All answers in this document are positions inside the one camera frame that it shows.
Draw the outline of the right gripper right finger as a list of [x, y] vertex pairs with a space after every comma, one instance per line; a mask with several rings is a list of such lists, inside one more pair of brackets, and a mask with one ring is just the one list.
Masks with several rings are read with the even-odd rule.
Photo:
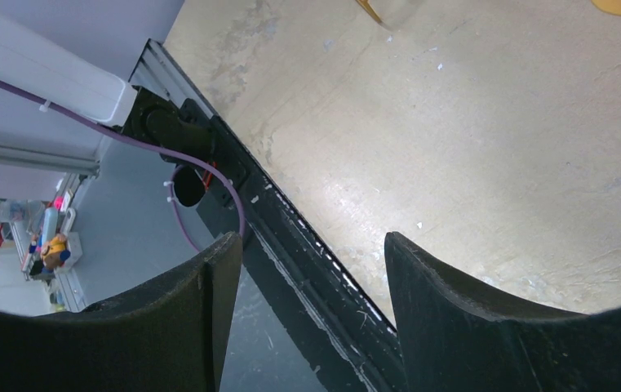
[[384, 256], [411, 391], [621, 391], [621, 307], [514, 296], [390, 232]]

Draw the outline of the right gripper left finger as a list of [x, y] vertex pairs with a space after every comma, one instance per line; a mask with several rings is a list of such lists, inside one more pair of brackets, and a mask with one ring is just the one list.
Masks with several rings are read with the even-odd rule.
[[0, 311], [0, 391], [217, 391], [241, 266], [228, 233], [79, 313]]

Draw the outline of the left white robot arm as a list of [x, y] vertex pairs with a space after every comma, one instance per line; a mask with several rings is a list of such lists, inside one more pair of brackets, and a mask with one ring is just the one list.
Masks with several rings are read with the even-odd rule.
[[134, 86], [0, 14], [0, 89], [165, 160], [202, 168], [211, 127], [146, 87]]

